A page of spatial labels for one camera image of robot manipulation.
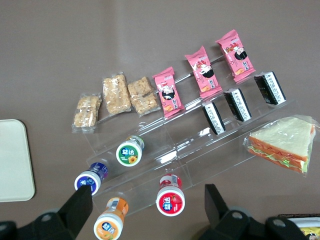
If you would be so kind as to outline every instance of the sunflower logo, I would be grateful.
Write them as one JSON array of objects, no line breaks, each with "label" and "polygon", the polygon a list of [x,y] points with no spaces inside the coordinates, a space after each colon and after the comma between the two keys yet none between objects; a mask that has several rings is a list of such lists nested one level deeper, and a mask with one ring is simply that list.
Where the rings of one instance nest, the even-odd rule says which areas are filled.
[{"label": "sunflower logo", "polygon": [[128,158],[129,164],[134,164],[137,161],[137,156],[130,156]]}]

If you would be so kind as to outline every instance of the plastic-wrapped sandwich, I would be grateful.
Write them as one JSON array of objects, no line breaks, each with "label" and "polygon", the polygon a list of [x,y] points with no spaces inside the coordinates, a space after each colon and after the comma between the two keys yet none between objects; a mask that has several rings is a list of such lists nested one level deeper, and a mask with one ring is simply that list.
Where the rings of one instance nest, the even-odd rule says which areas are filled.
[{"label": "plastic-wrapped sandwich", "polygon": [[251,132],[244,144],[256,156],[306,174],[317,124],[310,116],[284,117]]}]

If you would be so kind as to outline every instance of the packaged snack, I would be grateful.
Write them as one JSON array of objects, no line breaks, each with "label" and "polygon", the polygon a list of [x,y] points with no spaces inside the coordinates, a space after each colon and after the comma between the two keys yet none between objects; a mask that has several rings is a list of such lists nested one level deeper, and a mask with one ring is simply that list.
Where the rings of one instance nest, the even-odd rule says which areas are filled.
[{"label": "packaged snack", "polygon": [[174,69],[169,67],[166,70],[152,76],[154,78],[156,87],[159,91],[164,116],[166,118],[176,114],[185,109],[182,105],[174,80]]},{"label": "packaged snack", "polygon": [[253,155],[305,175],[316,126],[318,123],[310,116],[284,117],[251,132],[243,144]]},{"label": "packaged snack", "polygon": [[150,85],[148,79],[144,76],[143,78],[131,82],[128,84],[128,90],[131,96],[144,96],[154,91],[154,88]]},{"label": "packaged snack", "polygon": [[100,93],[83,93],[74,113],[72,132],[93,133],[97,127],[100,105]]},{"label": "packaged snack", "polygon": [[110,115],[131,111],[126,78],[123,73],[103,79],[103,96]]},{"label": "packaged snack", "polygon": [[254,76],[254,80],[267,104],[279,105],[286,101],[286,96],[273,71],[261,72]]},{"label": "packaged snack", "polygon": [[160,189],[155,201],[160,213],[168,217],[182,213],[186,200],[181,187],[182,181],[177,175],[167,174],[160,179]]},{"label": "packaged snack", "polygon": [[108,176],[108,169],[106,165],[101,162],[91,164],[87,171],[82,172],[74,181],[74,188],[78,190],[81,186],[89,185],[91,187],[91,194],[95,195],[103,180]]},{"label": "packaged snack", "polygon": [[226,131],[224,122],[213,101],[205,101],[202,104],[202,110],[214,134],[219,135]]},{"label": "packaged snack", "polygon": [[137,165],[145,149],[145,142],[140,136],[131,135],[116,150],[116,159],[126,167]]},{"label": "packaged snack", "polygon": [[235,119],[241,122],[251,119],[251,113],[240,88],[230,88],[223,94]]},{"label": "packaged snack", "polygon": [[215,42],[220,45],[236,83],[255,71],[236,30],[231,30]]},{"label": "packaged snack", "polygon": [[161,109],[154,88],[143,78],[128,84],[130,101],[139,117]]},{"label": "packaged snack", "polygon": [[111,198],[105,211],[97,218],[93,232],[99,240],[117,240],[124,228],[125,216],[129,210],[126,200],[121,197]]},{"label": "packaged snack", "polygon": [[185,55],[185,57],[192,67],[194,77],[200,88],[201,98],[222,92],[204,46],[194,54]]}]

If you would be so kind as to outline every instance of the black seaweed package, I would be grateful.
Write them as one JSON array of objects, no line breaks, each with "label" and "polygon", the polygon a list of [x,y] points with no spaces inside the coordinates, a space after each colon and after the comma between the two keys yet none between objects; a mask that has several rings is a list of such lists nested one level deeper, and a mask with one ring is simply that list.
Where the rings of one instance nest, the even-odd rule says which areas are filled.
[{"label": "black seaweed package", "polygon": [[235,119],[241,122],[251,119],[251,113],[240,88],[230,88],[223,94]]},{"label": "black seaweed package", "polygon": [[224,122],[222,121],[218,109],[213,102],[205,101],[202,104],[202,110],[214,134],[219,135],[226,131]]},{"label": "black seaweed package", "polygon": [[267,104],[279,105],[286,101],[286,96],[273,71],[261,72],[254,80]]}]

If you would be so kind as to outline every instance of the screw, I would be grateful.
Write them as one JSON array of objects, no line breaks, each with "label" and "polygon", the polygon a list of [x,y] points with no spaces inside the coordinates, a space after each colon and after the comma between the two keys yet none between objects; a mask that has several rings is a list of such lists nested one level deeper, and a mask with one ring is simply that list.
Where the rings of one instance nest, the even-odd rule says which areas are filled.
[{"label": "screw", "polygon": [[274,219],[272,222],[279,228],[284,228],[286,226],[286,224],[280,219]]},{"label": "screw", "polygon": [[5,230],[7,228],[7,225],[6,224],[2,224],[0,225],[0,232]]},{"label": "screw", "polygon": [[49,220],[51,220],[51,216],[49,214],[46,214],[41,218],[42,222],[47,222]]},{"label": "screw", "polygon": [[235,219],[242,219],[242,215],[240,212],[235,211],[234,213],[232,213],[232,217]]}]

